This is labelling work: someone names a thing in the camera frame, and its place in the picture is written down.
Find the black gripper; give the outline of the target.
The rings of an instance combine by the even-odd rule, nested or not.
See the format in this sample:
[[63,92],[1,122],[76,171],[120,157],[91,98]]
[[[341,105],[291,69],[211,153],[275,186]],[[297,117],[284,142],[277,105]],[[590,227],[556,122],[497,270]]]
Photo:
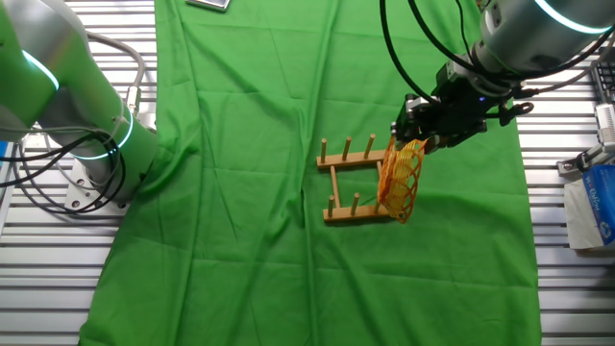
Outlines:
[[456,62],[447,62],[436,74],[431,93],[434,103],[421,98],[410,101],[407,117],[391,123],[391,134],[400,143],[428,139],[425,153],[432,154],[479,133],[484,133],[488,97],[472,83],[476,75]]

